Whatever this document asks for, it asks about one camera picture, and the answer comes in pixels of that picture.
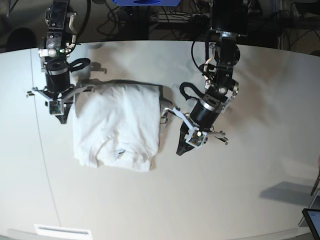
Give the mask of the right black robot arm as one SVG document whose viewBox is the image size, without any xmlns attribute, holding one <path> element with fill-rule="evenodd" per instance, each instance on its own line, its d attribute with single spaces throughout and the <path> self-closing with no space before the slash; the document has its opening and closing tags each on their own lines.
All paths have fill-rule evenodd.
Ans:
<svg viewBox="0 0 320 240">
<path fill-rule="evenodd" d="M 46 85 L 44 89 L 33 87 L 27 92 L 28 97 L 41 97 L 49 105 L 69 102 L 74 95 L 95 89 L 92 84 L 73 85 L 70 80 L 70 73 L 82 70 L 91 63 L 88 58 L 79 58 L 71 63 L 67 61 L 78 45 L 78 32 L 74 27 L 76 16 L 77 13 L 72 11 L 69 0 L 54 0 L 46 10 L 48 30 L 38 49 Z"/>
</svg>

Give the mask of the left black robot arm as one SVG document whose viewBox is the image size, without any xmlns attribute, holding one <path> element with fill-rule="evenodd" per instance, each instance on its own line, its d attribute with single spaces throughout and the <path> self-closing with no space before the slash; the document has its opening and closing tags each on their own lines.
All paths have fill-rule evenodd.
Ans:
<svg viewBox="0 0 320 240">
<path fill-rule="evenodd" d="M 86 82 L 79 91 L 85 101 L 74 110 L 76 152 L 85 158 L 99 153 L 153 156 L 158 151 L 161 124 L 166 123 L 168 114 L 182 121 L 176 150 L 179 156 L 202 147 L 209 135 L 227 142 L 224 132 L 214 130 L 214 123 L 238 94 L 233 68 L 240 50 L 233 29 L 217 26 L 216 32 L 220 34 L 218 42 L 206 45 L 210 59 L 198 67 L 205 78 L 205 92 L 190 82 L 179 86 L 186 100 L 196 101 L 190 113 L 177 106 L 163 106 L 159 84 L 129 80 Z M 191 88 L 194 95 L 186 94 L 186 88 Z"/>
</svg>

